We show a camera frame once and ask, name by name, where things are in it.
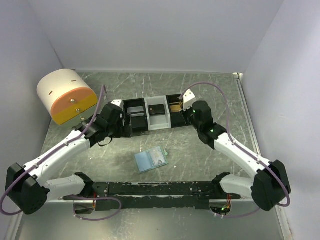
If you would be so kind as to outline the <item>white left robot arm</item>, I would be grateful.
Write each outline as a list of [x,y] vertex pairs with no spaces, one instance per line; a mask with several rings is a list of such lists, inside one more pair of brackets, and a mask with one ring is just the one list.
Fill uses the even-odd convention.
[[76,196],[89,199],[93,196],[94,182],[86,174],[76,172],[57,179],[53,176],[68,161],[106,138],[131,137],[129,122],[122,100],[106,104],[101,113],[75,126],[65,139],[43,155],[24,165],[11,165],[6,174],[4,196],[9,197],[26,215],[58,198]]

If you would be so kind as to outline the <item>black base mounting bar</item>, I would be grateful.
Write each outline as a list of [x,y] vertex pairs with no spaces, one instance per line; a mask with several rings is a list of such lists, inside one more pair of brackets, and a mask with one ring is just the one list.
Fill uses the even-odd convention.
[[116,198],[122,209],[168,209],[194,208],[210,210],[216,200],[227,201],[228,197],[240,199],[238,194],[225,193],[211,181],[186,182],[94,182],[89,197],[97,197],[95,209],[109,211],[119,204],[103,197]]

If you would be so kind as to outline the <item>gold cards in right bin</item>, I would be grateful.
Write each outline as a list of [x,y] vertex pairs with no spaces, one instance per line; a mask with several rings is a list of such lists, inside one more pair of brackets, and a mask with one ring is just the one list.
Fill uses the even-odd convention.
[[183,110],[183,103],[181,101],[170,102],[169,108],[172,113],[178,113]]

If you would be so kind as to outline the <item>black right tray bin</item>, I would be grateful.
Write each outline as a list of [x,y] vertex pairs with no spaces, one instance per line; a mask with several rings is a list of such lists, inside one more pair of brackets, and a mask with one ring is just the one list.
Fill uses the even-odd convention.
[[170,103],[182,102],[179,99],[179,97],[180,97],[180,94],[172,94],[172,95],[166,96],[166,100],[167,100],[168,108],[169,108],[169,114],[170,114],[171,128],[186,127],[186,126],[191,125],[188,122],[187,117],[186,117],[186,113],[183,110],[181,110],[180,112],[171,112],[171,110],[170,110]]

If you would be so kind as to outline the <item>round drawer cabinet white orange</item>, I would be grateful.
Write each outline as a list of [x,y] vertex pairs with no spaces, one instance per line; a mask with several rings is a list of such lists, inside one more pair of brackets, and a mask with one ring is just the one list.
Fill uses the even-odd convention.
[[36,91],[52,120],[66,128],[89,119],[98,103],[96,93],[71,69],[59,69],[46,75]]

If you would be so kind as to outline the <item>black cards in middle bin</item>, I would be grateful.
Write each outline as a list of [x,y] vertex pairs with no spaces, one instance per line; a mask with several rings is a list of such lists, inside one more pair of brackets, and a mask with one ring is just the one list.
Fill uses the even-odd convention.
[[151,116],[165,115],[166,109],[164,104],[154,104],[148,106],[148,112]]

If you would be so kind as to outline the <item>aluminium right side rail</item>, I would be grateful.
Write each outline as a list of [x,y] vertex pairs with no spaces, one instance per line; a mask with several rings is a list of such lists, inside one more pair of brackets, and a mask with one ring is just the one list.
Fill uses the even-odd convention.
[[236,82],[237,87],[238,87],[238,92],[239,92],[239,95],[240,95],[242,108],[243,108],[243,110],[245,112],[245,118],[246,118],[246,122],[247,122],[247,125],[248,125],[248,128],[249,128],[249,133],[250,133],[250,137],[251,137],[251,140],[252,140],[252,143],[253,143],[254,151],[255,151],[255,153],[257,153],[258,156],[260,156],[261,155],[261,150],[260,150],[260,147],[259,147],[259,144],[258,144],[258,140],[257,140],[257,137],[256,137],[256,133],[255,133],[255,130],[254,130],[254,126],[253,126],[253,123],[252,123],[252,119],[251,119],[251,116],[250,116],[249,108],[248,108],[246,97],[245,97],[245,93],[244,93],[243,86],[242,86],[243,74],[239,73],[239,72],[234,72],[232,75],[233,75],[233,78],[235,79],[235,82]]

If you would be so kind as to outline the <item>black tray bin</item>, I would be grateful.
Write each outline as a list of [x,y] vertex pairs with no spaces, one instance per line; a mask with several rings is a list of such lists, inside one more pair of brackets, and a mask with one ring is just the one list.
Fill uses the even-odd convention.
[[131,117],[132,137],[140,136],[149,130],[147,110],[144,98],[124,100],[124,112],[127,114],[127,108],[143,106],[144,116]]
[[180,94],[172,94],[172,95],[166,96],[166,100],[167,100],[168,108],[169,108],[169,114],[170,114],[171,128],[186,127],[186,126],[191,125],[188,122],[187,117],[186,117],[186,113],[183,110],[181,110],[180,112],[171,112],[171,110],[170,110],[170,103],[182,102],[179,99],[179,97],[180,97]]

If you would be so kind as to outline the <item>silver cards in left bin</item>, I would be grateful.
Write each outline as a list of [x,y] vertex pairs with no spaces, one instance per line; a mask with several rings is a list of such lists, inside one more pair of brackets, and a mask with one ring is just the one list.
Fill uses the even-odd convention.
[[126,112],[131,115],[131,117],[143,117],[145,115],[143,106],[128,107]]

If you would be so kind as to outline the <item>white middle tray bin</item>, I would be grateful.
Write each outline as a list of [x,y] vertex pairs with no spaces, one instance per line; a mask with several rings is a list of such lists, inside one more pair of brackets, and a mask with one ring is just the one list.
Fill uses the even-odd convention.
[[[145,97],[144,103],[149,131],[164,130],[171,128],[171,114],[167,97],[165,95]],[[152,106],[158,105],[161,106],[160,109],[163,111],[161,111],[161,113],[151,113],[150,108],[152,108]]]

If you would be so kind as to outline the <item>black left tray bin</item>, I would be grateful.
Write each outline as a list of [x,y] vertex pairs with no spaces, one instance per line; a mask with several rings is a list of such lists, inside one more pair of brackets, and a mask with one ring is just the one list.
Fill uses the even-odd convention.
[[132,137],[140,136],[149,130],[147,110],[144,98],[124,100],[124,112],[127,114],[127,108],[143,106],[144,116],[131,117]]

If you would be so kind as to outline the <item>green card holder wallet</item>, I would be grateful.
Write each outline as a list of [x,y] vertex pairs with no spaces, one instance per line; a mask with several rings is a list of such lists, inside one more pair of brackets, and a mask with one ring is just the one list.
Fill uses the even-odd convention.
[[166,155],[167,164],[159,166],[159,167],[154,167],[152,160],[151,160],[151,157],[150,157],[150,154],[149,154],[149,150],[142,151],[142,152],[134,155],[134,160],[137,165],[139,173],[145,173],[145,172],[154,170],[156,168],[160,168],[160,167],[168,164],[168,160],[167,160],[168,153],[165,150],[163,150],[163,148],[162,148],[163,152]]

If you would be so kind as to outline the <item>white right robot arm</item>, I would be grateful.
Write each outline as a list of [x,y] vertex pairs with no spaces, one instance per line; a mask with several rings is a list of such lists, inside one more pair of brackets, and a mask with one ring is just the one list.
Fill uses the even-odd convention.
[[228,194],[252,198],[266,212],[280,206],[282,200],[290,198],[291,186],[285,165],[279,160],[270,161],[259,156],[239,143],[214,121],[206,101],[191,100],[183,103],[183,116],[205,145],[233,160],[249,175],[249,178],[232,174],[222,176],[212,186],[216,198],[223,199]]

